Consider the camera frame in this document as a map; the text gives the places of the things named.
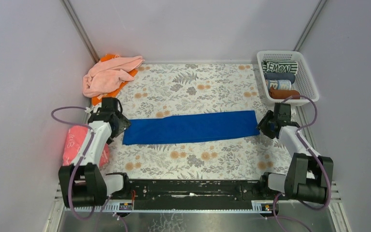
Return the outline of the brown towel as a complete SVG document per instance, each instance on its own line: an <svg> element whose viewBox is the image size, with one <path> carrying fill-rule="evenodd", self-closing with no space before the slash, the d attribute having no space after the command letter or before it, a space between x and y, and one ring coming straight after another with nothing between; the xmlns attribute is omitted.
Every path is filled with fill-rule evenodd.
<svg viewBox="0 0 371 232"><path fill-rule="evenodd" d="M300 93L296 90L282 90L270 88L269 95L273 99L287 99L292 97L292 99L300 99Z"/></svg>

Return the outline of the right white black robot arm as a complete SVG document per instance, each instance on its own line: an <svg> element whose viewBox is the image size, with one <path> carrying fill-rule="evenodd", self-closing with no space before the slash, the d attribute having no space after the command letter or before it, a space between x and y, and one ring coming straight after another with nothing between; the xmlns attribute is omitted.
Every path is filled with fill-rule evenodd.
<svg viewBox="0 0 371 232"><path fill-rule="evenodd" d="M277 191L302 203L326 207L331 199L333 160L321 156L305 140L302 127L291 119L291 106L276 103L259 122L257 129L270 139L277 139L291 155L286 174L265 172L260 178L263 191Z"/></svg>

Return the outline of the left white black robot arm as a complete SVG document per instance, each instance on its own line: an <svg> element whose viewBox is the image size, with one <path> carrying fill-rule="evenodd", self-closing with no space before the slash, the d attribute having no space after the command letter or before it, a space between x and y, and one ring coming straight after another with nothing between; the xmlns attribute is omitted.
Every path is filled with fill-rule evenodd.
<svg viewBox="0 0 371 232"><path fill-rule="evenodd" d="M108 196L123 199L130 195L126 173L102 175L100 160L105 145L131 125L123 115L120 100L103 98L101 106L89 111L83 144L76 157L59 169L58 177L64 204L67 208L103 205Z"/></svg>

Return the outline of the orange blue rabbit towel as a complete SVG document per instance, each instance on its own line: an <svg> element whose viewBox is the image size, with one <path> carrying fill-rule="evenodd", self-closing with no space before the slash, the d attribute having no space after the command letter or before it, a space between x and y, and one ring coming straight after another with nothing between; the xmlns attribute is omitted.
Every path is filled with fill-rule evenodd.
<svg viewBox="0 0 371 232"><path fill-rule="evenodd" d="M267 89L291 90L292 83L289 80L266 80Z"/></svg>

